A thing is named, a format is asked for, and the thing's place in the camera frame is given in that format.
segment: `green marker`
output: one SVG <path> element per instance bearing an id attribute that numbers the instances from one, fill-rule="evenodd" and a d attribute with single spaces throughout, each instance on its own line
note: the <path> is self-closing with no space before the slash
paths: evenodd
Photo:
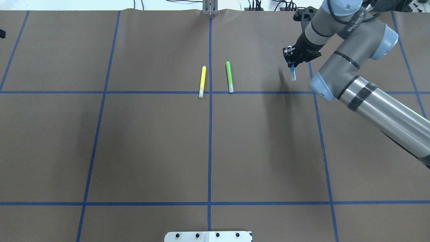
<path id="1" fill-rule="evenodd" d="M 230 61 L 227 61 L 225 63 L 225 68 L 227 69 L 227 82 L 228 82 L 228 92 L 233 93 L 233 78 L 231 77 L 231 67 L 230 67 Z"/>

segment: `light blue joint cap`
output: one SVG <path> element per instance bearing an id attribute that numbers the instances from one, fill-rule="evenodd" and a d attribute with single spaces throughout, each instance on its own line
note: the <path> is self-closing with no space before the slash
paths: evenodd
<path id="1" fill-rule="evenodd" d="M 335 98 L 319 72 L 310 80 L 309 87 L 327 101 Z"/>
<path id="2" fill-rule="evenodd" d="M 360 9 L 362 3 L 363 0 L 330 0 L 333 13 L 338 17 L 354 14 Z M 322 2 L 321 7 L 326 13 L 330 14 L 327 0 Z"/>
<path id="3" fill-rule="evenodd" d="M 398 40 L 399 35 L 385 24 L 384 35 L 382 36 L 381 43 L 370 58 L 374 60 L 381 59 L 396 45 Z"/>

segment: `yellow marker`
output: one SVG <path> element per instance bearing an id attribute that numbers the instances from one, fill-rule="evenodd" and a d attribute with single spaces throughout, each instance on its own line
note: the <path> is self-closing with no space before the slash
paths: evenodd
<path id="1" fill-rule="evenodd" d="M 205 89 L 205 79 L 206 79 L 206 66 L 202 67 L 202 76 L 200 77 L 200 90 L 199 97 L 203 97 L 203 90 Z"/>

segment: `white bracket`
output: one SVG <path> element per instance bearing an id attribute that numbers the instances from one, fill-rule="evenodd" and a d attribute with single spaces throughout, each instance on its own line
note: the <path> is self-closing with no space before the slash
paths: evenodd
<path id="1" fill-rule="evenodd" d="M 164 242 L 252 242 L 250 231 L 169 232 Z"/>
<path id="2" fill-rule="evenodd" d="M 217 16 L 218 15 L 218 0 L 203 0 L 203 15 Z"/>

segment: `white metal plate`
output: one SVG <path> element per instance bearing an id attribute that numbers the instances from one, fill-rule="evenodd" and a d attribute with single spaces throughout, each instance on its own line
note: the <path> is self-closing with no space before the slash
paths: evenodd
<path id="1" fill-rule="evenodd" d="M 169 232 L 164 242 L 252 242 L 250 231 Z"/>

